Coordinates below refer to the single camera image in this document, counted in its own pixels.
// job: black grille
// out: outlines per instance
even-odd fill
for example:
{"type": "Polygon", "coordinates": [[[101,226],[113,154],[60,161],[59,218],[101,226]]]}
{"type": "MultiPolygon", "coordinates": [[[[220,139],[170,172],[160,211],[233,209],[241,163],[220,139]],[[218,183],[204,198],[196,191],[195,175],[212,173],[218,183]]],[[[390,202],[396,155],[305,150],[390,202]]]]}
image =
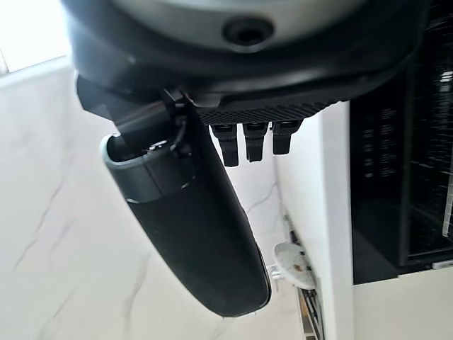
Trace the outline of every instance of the black grille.
{"type": "Polygon", "coordinates": [[[285,106],[266,106],[248,110],[199,110],[198,114],[206,125],[280,122],[302,120],[311,117],[332,104],[303,103],[285,106]]]}

